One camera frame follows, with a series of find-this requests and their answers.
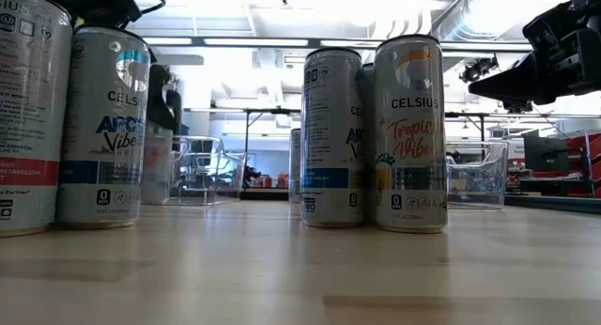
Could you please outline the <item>clear plastic bin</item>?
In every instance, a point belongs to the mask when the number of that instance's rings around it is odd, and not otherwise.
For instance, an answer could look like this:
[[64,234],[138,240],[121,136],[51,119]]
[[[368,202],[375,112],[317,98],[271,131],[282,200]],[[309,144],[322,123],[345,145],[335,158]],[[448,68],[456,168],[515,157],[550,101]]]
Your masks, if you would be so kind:
[[503,141],[446,143],[450,209],[503,209],[508,149]]
[[177,136],[174,145],[164,205],[203,207],[240,200],[246,153],[228,153],[222,139],[208,136]]

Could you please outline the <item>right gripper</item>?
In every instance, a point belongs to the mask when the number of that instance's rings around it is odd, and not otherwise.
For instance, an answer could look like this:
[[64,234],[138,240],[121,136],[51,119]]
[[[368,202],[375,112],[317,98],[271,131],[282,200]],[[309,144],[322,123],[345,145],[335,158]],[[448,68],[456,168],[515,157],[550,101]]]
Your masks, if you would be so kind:
[[469,85],[469,92],[507,105],[554,102],[601,90],[601,34],[576,30],[552,54],[534,50],[511,68]]

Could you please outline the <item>silver ventilation duct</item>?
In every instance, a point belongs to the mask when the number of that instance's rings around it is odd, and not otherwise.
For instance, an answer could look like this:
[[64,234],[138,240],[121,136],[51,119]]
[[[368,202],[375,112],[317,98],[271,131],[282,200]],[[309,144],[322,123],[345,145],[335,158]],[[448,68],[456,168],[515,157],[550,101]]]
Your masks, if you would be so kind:
[[528,0],[455,0],[432,24],[440,41],[494,40],[528,16]]

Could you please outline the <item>red storage shelving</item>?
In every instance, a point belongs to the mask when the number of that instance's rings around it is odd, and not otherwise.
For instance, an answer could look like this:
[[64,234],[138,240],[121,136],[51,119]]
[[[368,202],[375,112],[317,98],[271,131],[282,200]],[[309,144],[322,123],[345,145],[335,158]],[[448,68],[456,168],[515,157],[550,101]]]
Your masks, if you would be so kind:
[[562,183],[562,195],[601,199],[601,131],[575,132],[566,141],[570,180]]

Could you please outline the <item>small black ceiling spotlights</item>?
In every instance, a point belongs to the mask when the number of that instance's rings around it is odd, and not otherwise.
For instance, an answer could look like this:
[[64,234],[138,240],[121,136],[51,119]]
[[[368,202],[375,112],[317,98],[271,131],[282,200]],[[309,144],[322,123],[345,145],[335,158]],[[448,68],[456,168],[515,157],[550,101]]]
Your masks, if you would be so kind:
[[524,114],[533,110],[531,101],[503,101],[502,106],[508,114]]

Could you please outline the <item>large black ceiling spotlights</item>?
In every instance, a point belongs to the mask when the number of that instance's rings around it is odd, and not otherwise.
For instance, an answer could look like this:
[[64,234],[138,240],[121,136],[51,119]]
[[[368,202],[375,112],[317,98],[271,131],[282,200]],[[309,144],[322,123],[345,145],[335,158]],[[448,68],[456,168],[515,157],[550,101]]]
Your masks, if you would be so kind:
[[459,73],[459,79],[468,84],[479,81],[489,72],[499,67],[498,58],[493,55],[488,58],[477,58],[465,64],[464,69]]

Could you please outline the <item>black monitor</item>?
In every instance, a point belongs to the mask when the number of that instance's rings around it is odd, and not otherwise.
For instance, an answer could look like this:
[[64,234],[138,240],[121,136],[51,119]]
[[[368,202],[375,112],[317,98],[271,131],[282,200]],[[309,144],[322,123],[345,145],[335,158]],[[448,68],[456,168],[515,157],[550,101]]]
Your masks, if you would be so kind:
[[532,171],[566,172],[568,145],[563,139],[537,136],[524,137],[525,165]]

